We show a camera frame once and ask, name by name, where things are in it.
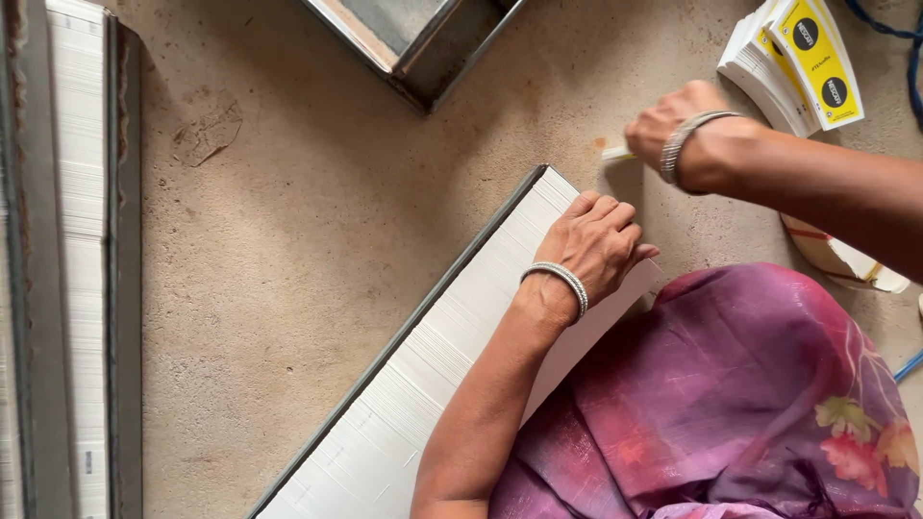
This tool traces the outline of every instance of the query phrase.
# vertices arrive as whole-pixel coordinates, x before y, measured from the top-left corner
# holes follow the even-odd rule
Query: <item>silver bangle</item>
[[[692,135],[698,127],[704,125],[709,121],[718,119],[721,117],[729,116],[741,116],[737,112],[730,112],[728,110],[709,110],[708,112],[702,112],[698,115],[693,115],[689,119],[683,121],[677,129],[673,131],[673,134],[670,135],[669,139],[666,140],[664,144],[664,150],[660,155],[660,177],[664,179],[667,184],[672,184],[676,186],[680,191],[683,191],[689,195],[701,196],[707,195],[708,193],[700,193],[698,191],[689,191],[679,184],[679,179],[677,177],[677,161],[679,159],[679,152],[683,149],[683,144],[686,144],[686,139]]]
[[[536,263],[529,265],[529,268],[522,273],[520,284],[525,281],[525,277],[527,275],[535,271],[551,272],[570,285],[570,288],[572,288],[574,291],[574,295],[577,296],[577,301],[580,303],[580,313],[577,314],[577,319],[575,319],[571,324],[576,324],[578,320],[582,319],[583,314],[586,313],[587,308],[590,306],[590,297],[586,295],[586,289],[583,288],[583,283],[581,283],[580,279],[575,276],[573,272],[567,270],[567,268],[565,268],[563,265],[559,265],[551,261],[537,261]]]

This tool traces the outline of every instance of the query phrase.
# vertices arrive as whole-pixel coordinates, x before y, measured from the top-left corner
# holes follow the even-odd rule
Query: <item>purple saree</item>
[[[918,474],[865,334],[811,279],[746,264],[607,333],[520,431],[490,517],[919,517]]]

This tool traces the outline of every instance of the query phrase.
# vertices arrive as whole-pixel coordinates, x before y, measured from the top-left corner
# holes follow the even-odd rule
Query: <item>black circle logo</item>
[[[797,48],[807,51],[817,44],[818,35],[817,22],[810,18],[802,18],[795,24],[792,39],[795,40]]]
[[[840,78],[830,78],[823,82],[821,89],[823,101],[831,108],[839,108],[846,102],[849,92],[846,91],[846,83]]]

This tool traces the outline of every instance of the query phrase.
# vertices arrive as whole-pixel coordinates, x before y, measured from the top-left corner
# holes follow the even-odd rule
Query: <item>woman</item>
[[[712,110],[726,110],[715,88],[691,82],[632,121],[627,142],[660,170],[680,124]],[[678,149],[662,172],[678,187],[785,212],[923,282],[923,165],[741,116]],[[573,272],[591,306],[657,254],[633,216],[583,193],[535,260]],[[426,445],[412,517],[918,517],[917,450],[890,371],[818,285],[773,265],[674,281],[518,431],[576,292],[551,272],[525,277]]]

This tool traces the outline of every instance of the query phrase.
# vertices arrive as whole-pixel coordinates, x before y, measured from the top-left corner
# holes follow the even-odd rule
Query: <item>woman's right hand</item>
[[[727,110],[727,103],[711,83],[690,81],[628,123],[625,141],[633,153],[659,172],[660,157],[670,135],[686,119],[709,110]],[[713,181],[737,152],[735,138],[762,129],[763,125],[747,117],[722,117],[699,127],[686,139],[679,154],[680,184],[693,191],[712,191],[707,182]]]

